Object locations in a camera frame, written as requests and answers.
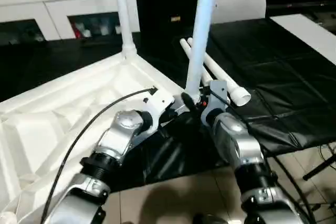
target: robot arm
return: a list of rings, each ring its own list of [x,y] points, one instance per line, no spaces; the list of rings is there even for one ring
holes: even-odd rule
[[[102,223],[105,212],[101,206],[118,179],[118,170],[132,140],[152,122],[147,112],[118,112],[92,154],[81,160],[82,170],[73,177],[46,223]]]
[[[210,83],[210,89],[226,100],[221,82]],[[241,192],[242,209],[247,214],[246,224],[303,224],[290,200],[276,186],[266,166],[259,142],[248,133],[246,125],[218,106],[218,97],[210,95],[202,121],[208,126],[216,149],[233,169]]]

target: black stand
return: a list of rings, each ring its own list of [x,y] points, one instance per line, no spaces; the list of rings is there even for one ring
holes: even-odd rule
[[[323,171],[324,169],[326,169],[329,165],[331,165],[334,162],[336,162],[336,154],[332,155],[330,158],[328,158],[326,161],[324,161],[322,164],[320,164],[314,170],[312,170],[311,172],[309,172],[306,175],[304,175],[302,177],[303,180],[305,180],[305,181],[309,180],[311,177],[313,177],[317,173]]]

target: black cable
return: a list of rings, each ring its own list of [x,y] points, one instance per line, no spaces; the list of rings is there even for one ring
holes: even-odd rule
[[[82,137],[82,135],[84,134],[84,132],[90,127],[90,125],[102,114],[104,113],[106,110],[108,110],[109,108],[111,108],[112,106],[116,105],[117,103],[129,98],[129,97],[132,97],[134,95],[137,95],[137,94],[140,94],[140,93],[144,93],[144,92],[155,92],[156,91],[156,88],[150,88],[150,89],[144,89],[144,90],[140,90],[140,91],[137,91],[137,92],[134,92],[134,93],[131,93],[131,94],[128,94],[128,95],[125,95],[124,97],[121,97],[117,100],[115,100],[114,102],[110,103],[109,105],[107,105],[105,108],[103,108],[101,111],[98,112],[98,114],[96,114],[88,123],[87,125],[85,125],[85,127],[81,130],[81,132],[78,134],[78,136],[76,137],[76,139],[74,140],[74,142],[71,144],[71,146],[69,147],[69,150],[68,152],[65,154],[65,157],[61,163],[61,166],[59,167],[58,169],[58,172],[56,174],[56,177],[55,177],[55,180],[54,180],[54,183],[50,189],[50,193],[48,195],[48,198],[47,198],[47,201],[46,201],[46,204],[44,206],[44,209],[43,209],[43,213],[42,213],[42,217],[41,217],[41,224],[44,223],[44,221],[46,220],[47,218],[47,214],[48,214],[48,210],[49,210],[49,205],[51,203],[51,199],[53,197],[53,194],[54,194],[54,191],[56,189],[56,185],[58,183],[58,180],[61,176],[61,173],[63,171],[63,168],[67,162],[67,159],[72,151],[72,149],[74,148],[75,144],[78,142],[78,140]]]
[[[330,147],[330,145],[328,144],[328,149],[329,151],[331,152],[332,155],[336,155],[336,153],[334,152],[334,150]],[[320,152],[320,157],[321,159],[323,159],[323,161],[327,161],[326,158],[324,157],[324,155],[322,154],[322,145],[320,145],[320,149],[319,149],[319,152]],[[333,168],[334,170],[336,170],[336,168],[332,165],[329,165],[330,168]]]
[[[229,104],[227,101],[225,101],[223,98],[221,98],[219,95],[217,95],[215,92],[213,92],[212,90],[210,90],[211,94],[213,94],[215,97],[217,97],[222,103],[224,103],[225,105],[227,105],[230,109],[232,109],[232,111],[239,117],[239,119],[246,125],[248,131],[252,131],[252,127],[249,125],[249,123],[246,121],[246,119],[237,112],[237,110],[231,105]],[[264,146],[263,144],[259,143],[261,149],[264,149],[264,151],[266,151],[270,157],[274,158],[274,160],[278,163],[278,165],[280,166],[280,168],[285,172],[286,176],[288,177],[289,181],[294,185],[295,190],[298,192],[303,204],[305,205],[307,211],[308,211],[308,216],[309,216],[309,221],[312,223],[316,223],[316,219],[315,216],[309,206],[309,203],[307,201],[307,198],[305,197],[305,195],[303,194],[301,188],[298,186],[298,184],[295,182],[294,178],[292,177],[292,175],[288,172],[288,170],[285,168],[285,166],[283,165],[283,163],[277,158],[276,155],[274,155],[272,153],[271,150],[269,150],[268,148],[266,148],[266,146]]]

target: white pole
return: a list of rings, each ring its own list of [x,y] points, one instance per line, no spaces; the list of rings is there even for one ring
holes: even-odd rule
[[[189,38],[188,43],[193,47],[193,39]],[[204,63],[218,80],[226,81],[227,92],[237,106],[243,106],[251,99],[251,94],[239,86],[206,52]]]
[[[185,52],[185,54],[188,56],[188,59],[191,59],[191,47],[188,44],[188,42],[185,39],[180,39],[180,44]],[[204,86],[208,86],[209,82],[213,81],[211,75],[209,72],[205,69],[205,67],[202,66],[202,76],[201,81]]]
[[[189,62],[185,88],[186,93],[188,93],[195,102],[200,98],[199,83],[202,76],[202,67],[210,29],[213,4],[214,0],[197,1],[193,32],[194,46],[192,47],[192,57]]]
[[[130,28],[127,0],[117,0],[117,3],[122,36],[122,54],[127,57],[128,55],[136,54],[136,47]]]

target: white pipe cap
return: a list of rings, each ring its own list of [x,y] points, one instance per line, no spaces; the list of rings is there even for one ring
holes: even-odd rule
[[[243,106],[251,100],[251,94],[243,87],[238,86],[230,92],[231,100],[237,106]]]

